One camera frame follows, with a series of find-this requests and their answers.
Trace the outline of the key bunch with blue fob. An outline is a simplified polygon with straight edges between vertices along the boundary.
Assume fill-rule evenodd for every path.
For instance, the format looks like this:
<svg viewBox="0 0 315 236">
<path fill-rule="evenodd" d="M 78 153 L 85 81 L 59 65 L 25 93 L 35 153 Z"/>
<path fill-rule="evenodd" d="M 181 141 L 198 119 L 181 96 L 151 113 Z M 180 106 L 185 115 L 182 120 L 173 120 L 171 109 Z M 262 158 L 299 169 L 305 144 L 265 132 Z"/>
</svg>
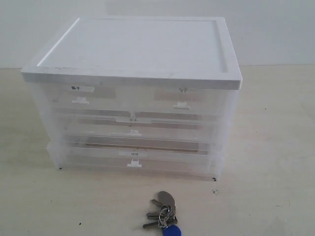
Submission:
<svg viewBox="0 0 315 236">
<path fill-rule="evenodd" d="M 167 191 L 159 191 L 157 198 L 151 199 L 151 203 L 156 205 L 158 210 L 146 214 L 147 219 L 152 222 L 144 224 L 142 228 L 157 227 L 163 236 L 181 236 L 182 231 L 177 226 L 175 199 Z"/>
</svg>

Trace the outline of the clear bottom drawer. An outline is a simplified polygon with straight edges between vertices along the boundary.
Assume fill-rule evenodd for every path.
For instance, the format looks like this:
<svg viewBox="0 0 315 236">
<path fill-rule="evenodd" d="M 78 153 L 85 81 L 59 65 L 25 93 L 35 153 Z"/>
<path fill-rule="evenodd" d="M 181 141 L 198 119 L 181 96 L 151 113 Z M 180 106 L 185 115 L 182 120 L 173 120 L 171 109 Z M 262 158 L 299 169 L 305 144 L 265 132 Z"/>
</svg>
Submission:
<svg viewBox="0 0 315 236">
<path fill-rule="evenodd" d="M 137 149 L 87 147 L 81 144 L 47 146 L 58 169 L 85 168 L 134 175 L 217 181 L 223 170 L 221 154 L 186 154 Z"/>
</svg>

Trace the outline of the white plastic drawer cabinet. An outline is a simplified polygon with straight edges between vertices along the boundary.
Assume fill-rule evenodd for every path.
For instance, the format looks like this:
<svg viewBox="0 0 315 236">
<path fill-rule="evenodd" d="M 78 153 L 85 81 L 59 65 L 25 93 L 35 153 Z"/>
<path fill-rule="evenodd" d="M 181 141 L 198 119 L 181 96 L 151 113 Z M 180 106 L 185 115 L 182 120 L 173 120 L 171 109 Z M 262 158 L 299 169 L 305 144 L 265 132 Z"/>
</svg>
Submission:
<svg viewBox="0 0 315 236">
<path fill-rule="evenodd" d="M 134 112 L 147 88 L 227 89 L 242 86 L 242 74 L 222 17 L 78 18 L 62 28 L 22 68 L 50 142 L 87 147 L 186 154 L 221 154 L 227 144 L 237 98 L 220 142 L 196 142 L 66 134 L 33 84 L 124 87 Z"/>
</svg>

